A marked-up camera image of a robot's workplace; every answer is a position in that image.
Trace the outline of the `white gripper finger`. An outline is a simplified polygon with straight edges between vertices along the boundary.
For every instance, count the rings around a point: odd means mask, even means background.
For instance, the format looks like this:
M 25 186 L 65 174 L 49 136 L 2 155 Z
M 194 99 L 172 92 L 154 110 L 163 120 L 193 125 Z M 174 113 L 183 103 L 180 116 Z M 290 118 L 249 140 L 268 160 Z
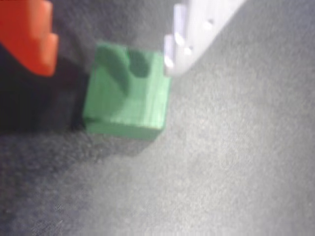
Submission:
M 172 32 L 164 36 L 164 71 L 182 76 L 202 57 L 245 0 L 183 0 L 173 7 Z

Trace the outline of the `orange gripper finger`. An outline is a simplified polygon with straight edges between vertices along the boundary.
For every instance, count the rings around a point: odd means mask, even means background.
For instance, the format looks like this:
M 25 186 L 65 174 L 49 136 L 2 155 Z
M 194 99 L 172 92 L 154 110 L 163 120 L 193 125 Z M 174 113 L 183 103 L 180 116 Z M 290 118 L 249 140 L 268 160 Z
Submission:
M 59 37 L 52 32 L 53 4 L 49 0 L 2 0 L 0 43 L 30 72 L 52 76 Z

